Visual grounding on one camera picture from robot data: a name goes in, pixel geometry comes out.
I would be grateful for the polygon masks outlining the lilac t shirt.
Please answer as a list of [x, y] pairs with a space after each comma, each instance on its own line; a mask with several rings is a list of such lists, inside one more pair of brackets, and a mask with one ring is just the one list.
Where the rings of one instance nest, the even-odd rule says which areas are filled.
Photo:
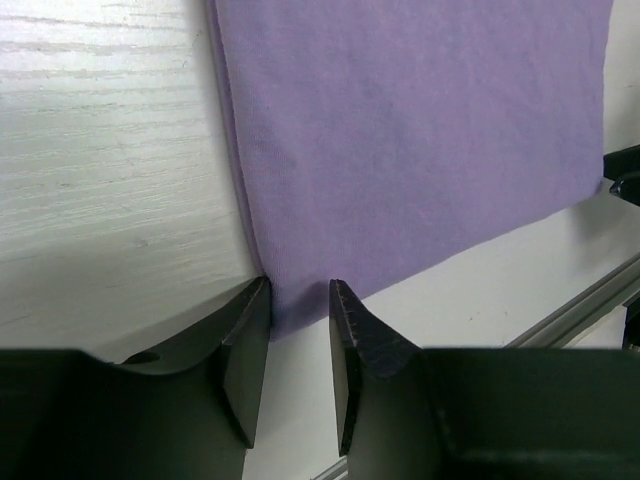
[[596, 194], [608, 1], [212, 1], [271, 336]]

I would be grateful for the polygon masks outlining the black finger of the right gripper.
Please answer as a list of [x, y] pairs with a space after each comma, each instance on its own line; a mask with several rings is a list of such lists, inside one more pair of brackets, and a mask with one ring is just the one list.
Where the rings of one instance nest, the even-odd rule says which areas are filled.
[[613, 184], [609, 193], [627, 203], [640, 205], [640, 146], [604, 156], [604, 177]]

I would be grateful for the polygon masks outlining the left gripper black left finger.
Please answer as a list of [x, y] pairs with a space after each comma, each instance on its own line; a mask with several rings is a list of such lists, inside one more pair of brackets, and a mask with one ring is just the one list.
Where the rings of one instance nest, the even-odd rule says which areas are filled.
[[121, 363], [1, 353], [5, 479], [239, 479], [254, 446], [271, 324], [258, 277]]

